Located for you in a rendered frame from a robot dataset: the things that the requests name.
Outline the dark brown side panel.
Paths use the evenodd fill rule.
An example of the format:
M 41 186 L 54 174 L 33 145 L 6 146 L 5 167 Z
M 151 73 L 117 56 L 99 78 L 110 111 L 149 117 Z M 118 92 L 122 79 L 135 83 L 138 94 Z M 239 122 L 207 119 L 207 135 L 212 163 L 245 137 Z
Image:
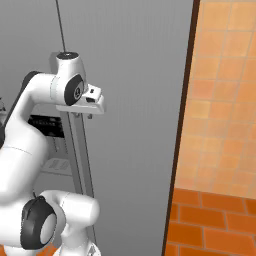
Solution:
M 184 68 L 181 97 L 180 97 L 179 116 L 178 116 L 178 123 L 177 123 L 174 157 L 172 162 L 172 174 L 170 179 L 169 198 L 168 198 L 168 205 L 167 205 L 167 211 L 166 211 L 166 223 L 165 223 L 165 229 L 164 229 L 161 256 L 165 256 L 165 251 L 166 251 L 168 227 L 169 227 L 169 220 L 170 220 L 171 209 L 172 209 L 174 185 L 175 185 L 176 171 L 177 171 L 177 165 L 178 165 L 178 157 L 179 157 L 181 135 L 182 135 L 183 122 L 184 122 L 185 108 L 186 108 L 186 100 L 187 100 L 188 85 L 189 85 L 190 71 L 191 71 L 191 65 L 192 65 L 192 57 L 193 57 L 193 50 L 194 50 L 194 41 L 195 41 L 196 27 L 197 27 L 197 21 L 198 21 L 200 0 L 193 0 L 192 3 L 193 5 L 192 5 L 192 13 L 191 13 L 191 19 L 190 19 L 189 37 L 187 42 L 188 44 L 187 44 L 187 52 L 186 52 L 186 62 L 185 62 L 185 68 Z

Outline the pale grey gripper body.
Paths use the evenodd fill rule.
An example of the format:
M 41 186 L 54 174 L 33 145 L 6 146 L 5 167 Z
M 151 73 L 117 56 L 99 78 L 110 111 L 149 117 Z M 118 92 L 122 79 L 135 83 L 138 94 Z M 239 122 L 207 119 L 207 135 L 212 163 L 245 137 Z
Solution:
M 106 112 L 106 104 L 104 96 L 101 95 L 96 103 L 88 103 L 85 97 L 81 97 L 80 100 L 72 106 L 57 105 L 56 109 L 64 112 L 101 115 Z

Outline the plain grey fridge door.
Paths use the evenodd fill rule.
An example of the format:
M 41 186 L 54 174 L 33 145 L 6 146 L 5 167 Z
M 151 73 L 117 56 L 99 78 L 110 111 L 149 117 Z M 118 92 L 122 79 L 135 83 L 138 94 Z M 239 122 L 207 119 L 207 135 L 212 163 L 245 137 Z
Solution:
M 198 0 L 59 0 L 65 44 L 107 111 L 85 122 L 102 256 L 162 256 Z

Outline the grey fridge door with dispenser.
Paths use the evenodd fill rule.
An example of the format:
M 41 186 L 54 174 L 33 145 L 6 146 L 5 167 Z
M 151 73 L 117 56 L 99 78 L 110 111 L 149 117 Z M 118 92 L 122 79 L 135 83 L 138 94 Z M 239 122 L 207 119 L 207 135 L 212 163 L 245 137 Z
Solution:
M 0 127 L 25 76 L 32 71 L 55 74 L 61 52 L 76 51 L 65 46 L 58 0 L 0 0 Z M 28 123 L 46 139 L 50 135 L 65 139 L 54 105 L 36 105 Z

